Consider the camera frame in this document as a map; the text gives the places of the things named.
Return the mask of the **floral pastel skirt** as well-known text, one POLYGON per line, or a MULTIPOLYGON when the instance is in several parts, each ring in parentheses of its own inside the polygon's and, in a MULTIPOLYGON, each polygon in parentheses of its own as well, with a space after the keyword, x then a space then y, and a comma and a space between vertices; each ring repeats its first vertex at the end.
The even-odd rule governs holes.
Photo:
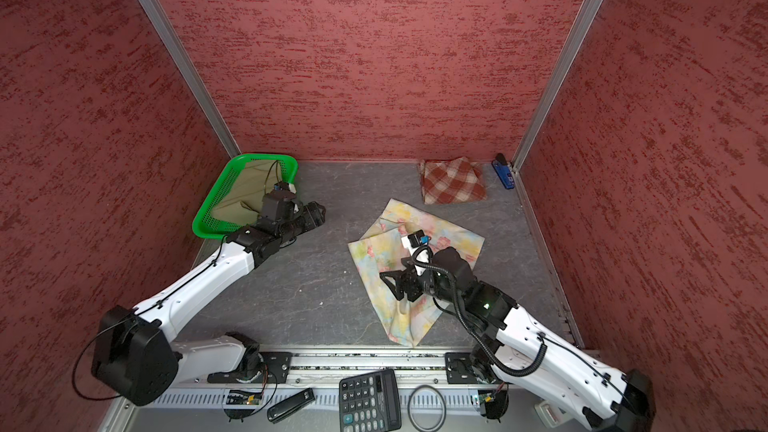
POLYGON ((476 264, 485 242, 484 237, 459 225, 392 199, 363 237, 348 244, 387 337, 410 348, 419 345, 441 311, 425 295, 414 302, 396 299, 379 274, 402 268, 401 260, 407 255, 402 239, 419 230, 430 237, 432 251, 453 247, 470 266, 476 264))

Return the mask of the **green plastic basket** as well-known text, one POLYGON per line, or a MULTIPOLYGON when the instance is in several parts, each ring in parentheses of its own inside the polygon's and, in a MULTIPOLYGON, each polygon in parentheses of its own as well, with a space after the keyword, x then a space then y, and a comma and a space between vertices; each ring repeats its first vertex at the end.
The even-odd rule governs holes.
POLYGON ((282 177, 288 183, 293 184, 298 171, 297 160, 289 155, 246 153, 231 158, 225 165, 219 177, 214 182, 208 195, 200 206, 192 222, 193 232, 200 238, 218 240, 221 237, 235 231, 239 225, 219 220, 213 217, 212 211, 216 205, 231 191, 233 184, 245 169, 254 161, 265 160, 268 166, 277 163, 282 177))

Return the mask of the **red plaid skirt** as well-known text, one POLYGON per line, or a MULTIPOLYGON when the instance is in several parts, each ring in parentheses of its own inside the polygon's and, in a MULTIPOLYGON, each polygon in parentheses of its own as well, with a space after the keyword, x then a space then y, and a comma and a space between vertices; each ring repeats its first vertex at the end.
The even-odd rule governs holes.
POLYGON ((478 202, 487 199, 482 166, 467 157, 421 161, 420 187, 427 205, 478 202))

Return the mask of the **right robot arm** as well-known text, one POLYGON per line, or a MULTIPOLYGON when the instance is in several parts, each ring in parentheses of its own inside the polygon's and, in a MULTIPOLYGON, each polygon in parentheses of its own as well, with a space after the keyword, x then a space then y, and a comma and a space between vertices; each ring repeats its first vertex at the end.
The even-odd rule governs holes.
POLYGON ((402 269, 380 273, 396 299, 446 302, 473 339, 469 368, 482 383, 524 388, 589 431, 648 431, 655 417, 651 380, 623 372, 562 339, 515 299, 477 279, 452 247, 422 245, 402 269))

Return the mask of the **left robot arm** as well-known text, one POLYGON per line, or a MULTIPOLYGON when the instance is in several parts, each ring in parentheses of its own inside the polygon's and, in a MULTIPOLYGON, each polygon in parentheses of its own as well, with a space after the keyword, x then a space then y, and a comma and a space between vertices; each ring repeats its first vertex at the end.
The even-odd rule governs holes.
POLYGON ((230 285, 326 221, 324 206, 293 205, 285 217, 261 219, 226 235, 218 250, 166 289, 132 308, 106 312, 86 349, 91 375, 136 406, 154 402, 171 386, 209 375, 265 384, 269 369, 256 340, 238 332, 179 341, 180 332, 230 285))

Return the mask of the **olive green skirt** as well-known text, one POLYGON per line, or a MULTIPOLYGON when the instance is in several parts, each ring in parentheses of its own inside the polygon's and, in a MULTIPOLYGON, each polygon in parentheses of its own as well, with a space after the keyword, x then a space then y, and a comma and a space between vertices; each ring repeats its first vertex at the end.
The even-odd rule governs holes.
POLYGON ((261 215, 264 196, 282 180, 279 166, 257 164, 244 168, 230 191, 213 207, 214 219, 243 226, 256 222, 261 215))

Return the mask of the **black calculator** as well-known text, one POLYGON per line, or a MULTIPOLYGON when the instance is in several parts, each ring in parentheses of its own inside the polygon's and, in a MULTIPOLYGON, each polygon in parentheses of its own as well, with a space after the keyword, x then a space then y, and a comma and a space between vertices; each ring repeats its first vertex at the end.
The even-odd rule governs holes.
POLYGON ((338 392, 342 432, 397 431, 402 427, 401 399, 393 369, 344 378, 338 392))

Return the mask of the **blue clamp tool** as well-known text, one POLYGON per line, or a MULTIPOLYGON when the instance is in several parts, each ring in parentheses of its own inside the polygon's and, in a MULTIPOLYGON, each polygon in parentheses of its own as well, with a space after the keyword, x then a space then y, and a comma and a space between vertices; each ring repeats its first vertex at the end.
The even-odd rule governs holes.
POLYGON ((492 160, 491 165, 504 188, 507 190, 514 189, 515 181, 513 178, 512 168, 506 157, 502 153, 497 153, 492 160))

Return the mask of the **black remote stick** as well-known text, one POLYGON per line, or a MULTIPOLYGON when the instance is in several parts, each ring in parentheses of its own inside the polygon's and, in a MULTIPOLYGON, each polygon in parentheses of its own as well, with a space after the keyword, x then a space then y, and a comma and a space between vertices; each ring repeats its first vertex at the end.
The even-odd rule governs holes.
POLYGON ((279 423, 308 406, 315 399, 312 388, 304 389, 270 407, 267 410, 267 420, 273 424, 279 423))

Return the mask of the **left circuit board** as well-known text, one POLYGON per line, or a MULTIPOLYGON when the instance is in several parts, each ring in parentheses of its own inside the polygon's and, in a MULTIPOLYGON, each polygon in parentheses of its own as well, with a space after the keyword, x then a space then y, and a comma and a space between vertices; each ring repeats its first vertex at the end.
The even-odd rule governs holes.
POLYGON ((260 410, 263 398, 263 392, 230 390, 223 411, 229 420, 244 420, 260 410))

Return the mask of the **grey white box device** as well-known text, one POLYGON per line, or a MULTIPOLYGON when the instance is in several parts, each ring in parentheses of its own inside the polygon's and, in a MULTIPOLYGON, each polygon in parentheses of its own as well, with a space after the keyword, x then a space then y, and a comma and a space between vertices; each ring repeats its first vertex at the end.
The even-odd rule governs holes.
POLYGON ((549 429, 555 429, 570 419, 565 411, 549 401, 539 402, 534 406, 534 411, 543 425, 549 429))

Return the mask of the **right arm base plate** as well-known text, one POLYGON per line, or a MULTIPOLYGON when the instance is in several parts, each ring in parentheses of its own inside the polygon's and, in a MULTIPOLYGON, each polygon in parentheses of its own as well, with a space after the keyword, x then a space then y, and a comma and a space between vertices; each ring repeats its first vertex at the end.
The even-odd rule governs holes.
POLYGON ((487 358, 475 352, 447 352, 444 355, 449 384, 496 384, 487 358))

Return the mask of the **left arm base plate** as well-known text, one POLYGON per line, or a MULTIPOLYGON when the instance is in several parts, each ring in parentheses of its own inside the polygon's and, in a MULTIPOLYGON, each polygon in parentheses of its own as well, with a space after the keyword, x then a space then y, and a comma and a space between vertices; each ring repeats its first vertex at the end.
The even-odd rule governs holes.
POLYGON ((230 372, 216 372, 207 376, 211 384, 284 384, 290 371, 292 354, 290 352, 259 352, 248 357, 247 367, 239 367, 230 372))

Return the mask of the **aluminium corner post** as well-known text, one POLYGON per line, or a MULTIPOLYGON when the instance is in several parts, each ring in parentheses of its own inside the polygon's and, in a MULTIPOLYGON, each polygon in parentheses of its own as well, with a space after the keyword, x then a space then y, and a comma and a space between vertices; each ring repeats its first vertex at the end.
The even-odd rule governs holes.
POLYGON ((583 0, 513 159, 519 175, 604 0, 583 0))
POLYGON ((240 155, 241 149, 239 145, 215 104, 212 95, 207 90, 202 77, 186 51, 181 38, 175 31, 160 0, 138 0, 138 2, 204 113, 219 142, 230 157, 240 155))

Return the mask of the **right aluminium corner post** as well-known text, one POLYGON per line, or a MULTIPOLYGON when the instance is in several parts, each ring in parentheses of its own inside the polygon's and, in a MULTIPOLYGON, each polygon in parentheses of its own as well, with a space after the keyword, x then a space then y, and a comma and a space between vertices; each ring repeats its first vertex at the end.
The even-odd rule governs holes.
POLYGON ((583 0, 513 159, 519 175, 604 0, 583 0))

